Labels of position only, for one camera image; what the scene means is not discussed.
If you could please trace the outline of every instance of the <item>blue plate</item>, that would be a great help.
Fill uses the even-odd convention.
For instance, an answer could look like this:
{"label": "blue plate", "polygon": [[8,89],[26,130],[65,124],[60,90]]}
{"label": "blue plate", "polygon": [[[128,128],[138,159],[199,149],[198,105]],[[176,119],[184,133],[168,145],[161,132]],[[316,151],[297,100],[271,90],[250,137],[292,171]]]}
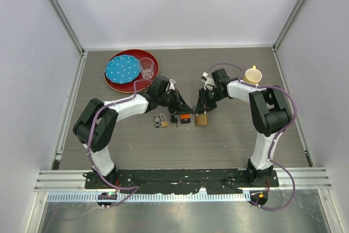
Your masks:
{"label": "blue plate", "polygon": [[132,82],[140,74],[139,60],[134,56],[117,56],[110,60],[105,68],[105,76],[113,83]]}

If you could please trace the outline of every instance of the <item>clear plastic cup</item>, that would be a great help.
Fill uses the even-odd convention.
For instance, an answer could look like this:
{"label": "clear plastic cup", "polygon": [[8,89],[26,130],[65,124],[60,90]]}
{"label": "clear plastic cup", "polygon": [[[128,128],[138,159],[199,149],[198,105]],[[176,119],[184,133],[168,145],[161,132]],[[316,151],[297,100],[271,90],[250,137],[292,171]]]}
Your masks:
{"label": "clear plastic cup", "polygon": [[140,59],[139,62],[140,72],[144,79],[151,79],[154,75],[154,61],[148,57]]}

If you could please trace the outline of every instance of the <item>red tray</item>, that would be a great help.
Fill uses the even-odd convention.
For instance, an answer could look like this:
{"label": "red tray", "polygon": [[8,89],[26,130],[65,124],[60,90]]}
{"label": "red tray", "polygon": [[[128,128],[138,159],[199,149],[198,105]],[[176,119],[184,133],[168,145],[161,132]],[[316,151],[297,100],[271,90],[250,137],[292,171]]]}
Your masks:
{"label": "red tray", "polygon": [[[158,63],[157,59],[147,51],[140,50],[140,49],[125,50],[125,51],[122,51],[122,52],[116,54],[115,56],[110,58],[110,60],[112,60],[114,57],[121,56],[121,55],[134,56],[137,59],[149,57],[154,61],[154,76],[151,79],[154,79],[156,77],[156,75],[159,73],[159,63]],[[134,92],[133,83],[138,79],[143,79],[141,74],[138,77],[136,77],[132,82],[129,82],[126,84],[117,84],[117,83],[111,82],[105,76],[105,72],[104,72],[104,80],[105,80],[105,82],[107,82],[108,86],[110,86],[113,90],[116,90],[116,91],[121,92],[121,93],[133,93]],[[141,91],[141,90],[145,89],[148,85],[149,85],[149,82],[147,82],[147,81],[137,83],[137,91]]]}

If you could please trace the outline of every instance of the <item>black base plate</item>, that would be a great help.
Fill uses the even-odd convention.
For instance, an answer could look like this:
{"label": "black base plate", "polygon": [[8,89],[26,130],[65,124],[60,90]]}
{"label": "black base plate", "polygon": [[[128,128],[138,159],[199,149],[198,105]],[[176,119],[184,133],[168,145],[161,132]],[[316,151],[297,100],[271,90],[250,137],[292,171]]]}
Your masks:
{"label": "black base plate", "polygon": [[[229,186],[226,178],[233,179]],[[197,193],[201,187],[207,194],[241,193],[238,188],[265,187],[265,184],[251,184],[246,170],[238,169],[174,169],[174,170],[118,170],[120,187],[140,186],[138,194],[190,194]],[[271,188],[278,187],[276,171],[269,178]],[[108,188],[100,180],[86,180],[86,189]]]}

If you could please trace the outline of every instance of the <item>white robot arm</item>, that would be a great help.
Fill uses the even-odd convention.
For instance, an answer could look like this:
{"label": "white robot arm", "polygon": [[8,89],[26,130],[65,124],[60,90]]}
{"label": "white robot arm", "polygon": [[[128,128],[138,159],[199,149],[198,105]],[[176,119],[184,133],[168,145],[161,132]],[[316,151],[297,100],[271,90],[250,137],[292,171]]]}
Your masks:
{"label": "white robot arm", "polygon": [[115,182],[117,169],[111,160],[108,143],[117,122],[133,115],[147,113],[158,106],[167,107],[171,115],[193,113],[192,108],[185,103],[175,88],[175,83],[164,76],[157,76],[152,84],[139,94],[115,101],[100,101],[94,98],[87,104],[74,125],[73,132],[87,148],[93,118],[99,109],[108,105],[101,112],[99,123],[95,125],[90,154],[95,165],[93,169],[99,170],[110,183]]}
{"label": "white robot arm", "polygon": [[276,139],[275,135],[292,119],[283,94],[274,89],[247,86],[237,78],[230,79],[224,69],[212,72],[212,79],[207,73],[203,73],[202,80],[205,86],[199,90],[195,114],[215,109],[216,102],[224,98],[237,98],[250,104],[257,139],[253,155],[248,161],[249,181],[251,183],[265,181],[273,170],[270,159],[273,158],[282,133]]}

